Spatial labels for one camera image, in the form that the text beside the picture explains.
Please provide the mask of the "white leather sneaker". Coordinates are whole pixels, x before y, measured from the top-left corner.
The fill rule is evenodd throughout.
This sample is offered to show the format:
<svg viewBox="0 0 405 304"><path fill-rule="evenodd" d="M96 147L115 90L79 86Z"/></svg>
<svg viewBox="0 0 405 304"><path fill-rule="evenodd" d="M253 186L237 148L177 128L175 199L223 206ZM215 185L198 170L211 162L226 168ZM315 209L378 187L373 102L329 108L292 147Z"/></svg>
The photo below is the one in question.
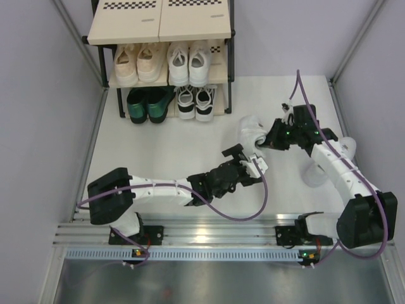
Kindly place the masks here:
<svg viewBox="0 0 405 304"><path fill-rule="evenodd" d="M352 161L356 152L356 141L351 137L341 137L338 142L341 152ZM309 187L320 187L328 180L328 176L319 165L313 162L302 174L302 180Z"/></svg>
<svg viewBox="0 0 405 304"><path fill-rule="evenodd" d="M244 154L264 158L265 154L260 145L265 142L267 133L256 115L242 117L239 121L238 137Z"/></svg>

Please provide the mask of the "black white sneaker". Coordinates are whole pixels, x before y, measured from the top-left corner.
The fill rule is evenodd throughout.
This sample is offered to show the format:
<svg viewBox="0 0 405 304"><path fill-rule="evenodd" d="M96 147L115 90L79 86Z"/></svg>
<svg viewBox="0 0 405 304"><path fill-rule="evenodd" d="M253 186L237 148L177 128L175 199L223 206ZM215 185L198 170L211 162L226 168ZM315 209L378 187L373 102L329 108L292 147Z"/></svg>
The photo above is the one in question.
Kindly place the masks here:
<svg viewBox="0 0 405 304"><path fill-rule="evenodd" d="M195 117L194 88L185 85L175 88L178 116L183 120L190 120Z"/></svg>
<svg viewBox="0 0 405 304"><path fill-rule="evenodd" d="M197 88L196 119L198 121L209 122L213 119L217 88L217 85L214 84Z"/></svg>

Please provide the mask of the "green loafer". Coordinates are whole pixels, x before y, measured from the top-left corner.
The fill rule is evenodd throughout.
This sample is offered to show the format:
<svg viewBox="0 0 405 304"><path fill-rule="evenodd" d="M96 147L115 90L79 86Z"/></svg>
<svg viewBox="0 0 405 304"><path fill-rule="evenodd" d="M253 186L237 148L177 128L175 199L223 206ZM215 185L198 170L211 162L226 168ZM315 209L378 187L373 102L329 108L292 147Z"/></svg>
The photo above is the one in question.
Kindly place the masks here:
<svg viewBox="0 0 405 304"><path fill-rule="evenodd" d="M147 112L152 123L160 124L165 121L168 107L174 97L173 86L153 87L149 91Z"/></svg>
<svg viewBox="0 0 405 304"><path fill-rule="evenodd" d="M127 109L133 124L143 124L147 120L148 90L132 88L127 96Z"/></svg>

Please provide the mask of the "white grey sneaker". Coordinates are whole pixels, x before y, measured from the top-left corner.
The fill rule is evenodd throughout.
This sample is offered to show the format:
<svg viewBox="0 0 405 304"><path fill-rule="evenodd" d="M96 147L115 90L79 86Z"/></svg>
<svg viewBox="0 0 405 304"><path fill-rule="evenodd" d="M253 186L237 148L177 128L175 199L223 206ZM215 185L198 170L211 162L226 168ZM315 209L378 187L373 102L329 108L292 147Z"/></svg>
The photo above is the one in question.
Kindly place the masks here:
<svg viewBox="0 0 405 304"><path fill-rule="evenodd" d="M172 42L167 51L169 81L173 86L182 87L189 83L189 48L186 42Z"/></svg>
<svg viewBox="0 0 405 304"><path fill-rule="evenodd" d="M189 50L189 83L193 87L204 87L209 80L211 50L205 40L194 41Z"/></svg>

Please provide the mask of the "beige lace sneaker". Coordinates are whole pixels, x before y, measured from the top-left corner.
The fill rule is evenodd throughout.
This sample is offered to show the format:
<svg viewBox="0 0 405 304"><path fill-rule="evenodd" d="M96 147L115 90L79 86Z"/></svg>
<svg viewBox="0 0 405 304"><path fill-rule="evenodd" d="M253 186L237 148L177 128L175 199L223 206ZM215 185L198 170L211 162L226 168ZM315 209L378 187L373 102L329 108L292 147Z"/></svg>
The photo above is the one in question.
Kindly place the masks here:
<svg viewBox="0 0 405 304"><path fill-rule="evenodd" d="M167 50L167 42L150 42L141 45L137 55L137 73L140 81L151 83L159 78Z"/></svg>
<svg viewBox="0 0 405 304"><path fill-rule="evenodd" d="M114 57L114 69L120 87L131 87L138 83L137 55L138 44L117 45Z"/></svg>

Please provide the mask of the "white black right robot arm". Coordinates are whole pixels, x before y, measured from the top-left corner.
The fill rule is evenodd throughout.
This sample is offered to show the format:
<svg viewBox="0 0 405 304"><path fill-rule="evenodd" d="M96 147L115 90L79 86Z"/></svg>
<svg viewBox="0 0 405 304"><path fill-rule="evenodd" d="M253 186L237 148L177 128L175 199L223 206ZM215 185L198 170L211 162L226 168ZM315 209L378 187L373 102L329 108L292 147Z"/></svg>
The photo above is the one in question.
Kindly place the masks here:
<svg viewBox="0 0 405 304"><path fill-rule="evenodd" d="M305 150L340 194L342 213L313 212L296 220L296 238L311 244L318 236L338 239L348 249L390 241L394 237L397 198L368 182L329 129L316 127L314 105L282 104L285 116L275 119L264 146L279 151L297 145Z"/></svg>

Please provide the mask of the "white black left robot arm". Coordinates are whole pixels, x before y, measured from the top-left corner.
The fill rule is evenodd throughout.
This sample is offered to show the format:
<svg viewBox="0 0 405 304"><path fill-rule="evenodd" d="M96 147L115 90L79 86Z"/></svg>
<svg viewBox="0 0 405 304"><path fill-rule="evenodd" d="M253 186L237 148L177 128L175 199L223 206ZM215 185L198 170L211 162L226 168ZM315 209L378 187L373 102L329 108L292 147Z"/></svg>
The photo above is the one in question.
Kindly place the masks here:
<svg viewBox="0 0 405 304"><path fill-rule="evenodd" d="M233 193L237 184L246 187L263 180L268 166L262 157L246 156L240 144L222 154L232 159L184 179L146 179L129 174L125 167L116 168L87 186L88 199L82 207L89 210L92 225L109 226L110 244L145 244L149 233L136 210L139 205L208 205Z"/></svg>

